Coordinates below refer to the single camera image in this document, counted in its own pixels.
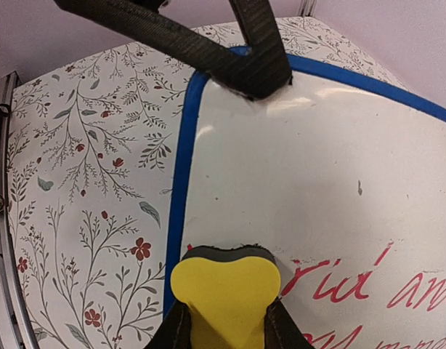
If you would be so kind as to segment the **yellow whiteboard eraser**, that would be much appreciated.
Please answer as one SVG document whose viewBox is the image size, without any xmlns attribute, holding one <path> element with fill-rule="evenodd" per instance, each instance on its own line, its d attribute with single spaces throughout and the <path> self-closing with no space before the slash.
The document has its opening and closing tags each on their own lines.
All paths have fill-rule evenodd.
<svg viewBox="0 0 446 349">
<path fill-rule="evenodd" d="M 261 246 L 197 246 L 174 267 L 171 290 L 190 312 L 192 348 L 263 348 L 280 271 Z"/>
</svg>

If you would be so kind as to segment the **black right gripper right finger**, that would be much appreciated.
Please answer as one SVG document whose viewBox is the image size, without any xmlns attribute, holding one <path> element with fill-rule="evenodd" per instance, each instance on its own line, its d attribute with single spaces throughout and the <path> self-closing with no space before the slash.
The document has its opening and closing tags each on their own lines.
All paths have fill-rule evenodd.
<svg viewBox="0 0 446 349">
<path fill-rule="evenodd" d="M 264 348 L 314 348 L 301 333 L 279 297 L 267 307 L 264 317 Z"/>
</svg>

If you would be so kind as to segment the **blue framed whiteboard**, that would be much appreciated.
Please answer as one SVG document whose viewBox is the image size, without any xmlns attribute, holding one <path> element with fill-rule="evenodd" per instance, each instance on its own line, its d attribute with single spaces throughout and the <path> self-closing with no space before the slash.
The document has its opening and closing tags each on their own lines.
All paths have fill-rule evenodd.
<svg viewBox="0 0 446 349">
<path fill-rule="evenodd" d="M 187 85 L 166 272 L 190 247 L 256 244 L 317 348 L 446 348 L 446 108 L 290 56 L 251 102 Z"/>
</svg>

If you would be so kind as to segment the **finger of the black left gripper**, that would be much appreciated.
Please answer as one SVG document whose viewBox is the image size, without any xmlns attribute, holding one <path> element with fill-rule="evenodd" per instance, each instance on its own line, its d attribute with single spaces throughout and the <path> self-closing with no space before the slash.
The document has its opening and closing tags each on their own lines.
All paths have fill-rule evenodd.
<svg viewBox="0 0 446 349">
<path fill-rule="evenodd" d="M 231 1 L 248 48 L 236 78 L 237 89 L 263 100 L 292 83 L 292 70 L 268 1 Z"/>
<path fill-rule="evenodd" d="M 91 20 L 206 73 L 226 87 L 253 99 L 267 92 L 253 69 L 261 60 L 256 48 L 267 13 L 266 1 L 231 1 L 246 43 L 252 53 L 237 55 L 158 12 L 161 1 L 56 1 L 62 10 Z"/>
</svg>

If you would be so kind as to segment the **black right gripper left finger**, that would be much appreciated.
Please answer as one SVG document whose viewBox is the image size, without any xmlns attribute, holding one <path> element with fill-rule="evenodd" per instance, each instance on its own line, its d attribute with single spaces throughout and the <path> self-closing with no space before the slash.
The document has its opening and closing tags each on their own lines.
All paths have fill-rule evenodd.
<svg viewBox="0 0 446 349">
<path fill-rule="evenodd" d="M 188 306 L 175 301 L 145 349 L 191 348 L 192 321 Z"/>
</svg>

